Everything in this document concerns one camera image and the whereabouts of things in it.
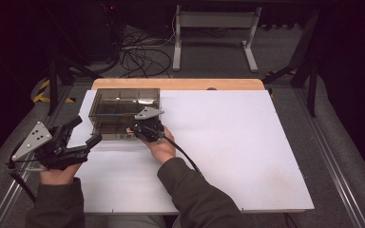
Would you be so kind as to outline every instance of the cable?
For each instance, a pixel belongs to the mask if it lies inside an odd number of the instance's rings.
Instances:
[[[154,61],[152,58],[147,56],[147,52],[150,51],[152,53],[161,53],[163,56],[167,58],[167,66],[163,66],[159,62]],[[120,78],[123,78],[127,75],[128,78],[130,77],[151,77],[151,76],[157,76],[163,73],[166,73],[168,77],[170,75],[168,74],[167,70],[171,66],[171,58],[169,55],[167,55],[164,51],[158,50],[158,49],[152,49],[152,48],[143,48],[143,47],[135,47],[135,48],[122,48],[123,57],[121,58],[120,64],[121,67],[125,70],[127,70],[127,73],[120,76]],[[154,73],[148,73],[147,71],[152,65],[156,65],[161,67],[162,69],[160,71],[154,72]],[[143,75],[134,75],[131,76],[131,73],[140,70]]]
[[[164,46],[164,45],[168,44],[169,42],[174,43],[174,42],[171,41],[171,39],[173,39],[173,37],[176,35],[176,30],[174,29],[174,21],[175,21],[175,19],[176,19],[176,14],[174,13],[173,20],[171,21],[171,27],[173,29],[173,34],[170,36],[170,38],[168,38],[162,44],[156,44],[155,43],[155,44],[144,45],[144,46],[140,46],[140,47],[143,47],[143,48],[156,48],[156,47]],[[141,43],[147,43],[147,42],[154,41],[154,40],[157,40],[158,42],[160,42],[160,41],[163,41],[164,39],[160,39],[160,38],[159,39],[151,39],[151,40],[150,39],[149,40],[144,39],[141,42],[136,43],[136,45],[139,45]]]
[[[143,128],[157,134],[160,135],[158,131],[143,125]],[[174,141],[170,140],[168,137],[166,137],[165,135],[163,135],[163,138],[165,138],[171,145],[173,145],[176,149],[178,149],[180,152],[182,152],[182,154],[188,159],[188,161],[191,163],[192,167],[195,169],[195,171],[197,171],[198,174],[200,174],[201,177],[204,178],[200,168],[198,168],[198,166],[194,163],[194,161],[191,160],[191,158],[189,158],[189,156],[185,153],[185,151],[183,151],[183,149],[181,147],[179,147]]]
[[[174,141],[168,139],[166,136],[163,136],[170,144],[172,144],[174,147],[176,147],[176,149],[178,149],[180,152],[183,153],[183,155],[188,159],[188,161],[191,163],[192,167],[194,167],[195,171],[197,171],[201,177],[204,178],[200,168],[198,168],[198,166],[194,163],[194,161],[191,160],[191,158],[189,158],[189,156],[182,150],[181,147],[179,147]]]
[[[29,189],[29,187],[26,185],[25,181],[20,177],[19,170],[16,167],[16,164],[14,163],[12,156],[16,153],[16,151],[19,149],[19,147],[22,145],[22,143],[25,141],[26,138],[24,138],[22,141],[20,141],[16,147],[13,149],[13,151],[10,154],[9,162],[7,163],[8,166],[8,172],[10,176],[25,190],[26,194],[28,194],[29,198],[35,202],[35,196]]]

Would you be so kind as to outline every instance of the person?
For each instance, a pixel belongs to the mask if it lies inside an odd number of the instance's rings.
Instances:
[[[164,134],[174,141],[167,127],[164,127]],[[176,149],[167,140],[144,143],[154,159],[162,164],[158,178],[180,211],[175,226],[247,227],[235,202],[189,168],[183,159],[176,157]],[[85,227],[81,181],[74,177],[80,166],[81,164],[74,164],[64,171],[49,170],[41,173],[36,202],[26,215],[26,227]],[[164,222],[161,224],[156,216],[139,217],[143,219],[114,216],[114,219],[109,219],[107,227],[165,227]]]

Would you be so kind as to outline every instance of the transparent plastic box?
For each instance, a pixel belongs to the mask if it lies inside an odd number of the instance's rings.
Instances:
[[[99,88],[88,117],[103,140],[134,138],[127,129],[145,107],[160,108],[158,88]]]

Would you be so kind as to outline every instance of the white table surface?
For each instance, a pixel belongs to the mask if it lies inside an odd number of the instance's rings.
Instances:
[[[83,122],[68,147],[90,137],[88,112],[95,93],[86,93],[79,114]],[[176,143],[244,213],[314,209],[267,91],[162,90],[161,105],[161,120]],[[101,141],[77,173],[85,212],[178,212],[157,178],[159,167],[139,140]]]

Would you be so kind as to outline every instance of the metal rail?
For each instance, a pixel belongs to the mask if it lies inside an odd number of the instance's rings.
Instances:
[[[336,162],[333,151],[325,140],[318,121],[316,120],[316,118],[313,118],[310,115],[310,112],[307,108],[307,99],[304,93],[299,88],[294,88],[294,91],[301,107],[303,108],[303,111],[305,113],[305,116],[307,117],[310,126],[314,130],[314,133],[318,140],[318,147],[321,157],[322,159],[324,159],[324,162],[327,165],[328,171],[330,172],[331,178],[333,179],[336,186],[336,190],[342,199],[342,202],[349,214],[349,217],[351,218],[352,224],[356,228],[365,228],[365,218],[363,216],[363,213],[361,212],[361,209],[357,204],[349,183],[347,182],[345,176],[339,168],[339,165]]]
[[[46,126],[50,126],[54,123],[54,121],[57,118],[61,107],[65,103],[65,101],[67,99],[67,95],[69,94],[71,89],[72,89],[72,86],[70,86],[70,85],[64,85],[64,87],[61,89],[58,106],[55,108],[55,110],[52,112],[52,114],[50,116],[46,116],[45,119],[43,120],[43,123]],[[32,157],[33,157],[32,154],[28,154],[26,157],[26,160],[31,160]],[[35,164],[36,164],[36,162],[23,163],[21,165],[21,167],[28,168],[28,167],[34,166]],[[21,177],[23,178],[24,181],[27,181],[29,178],[29,172],[27,172],[27,171],[22,172]],[[11,209],[13,208],[17,199],[19,198],[19,195],[21,192],[22,192],[22,188],[19,186],[19,184],[15,180],[13,180],[7,194],[2,199],[2,202],[0,204],[0,227],[3,227],[6,220],[8,219]]]

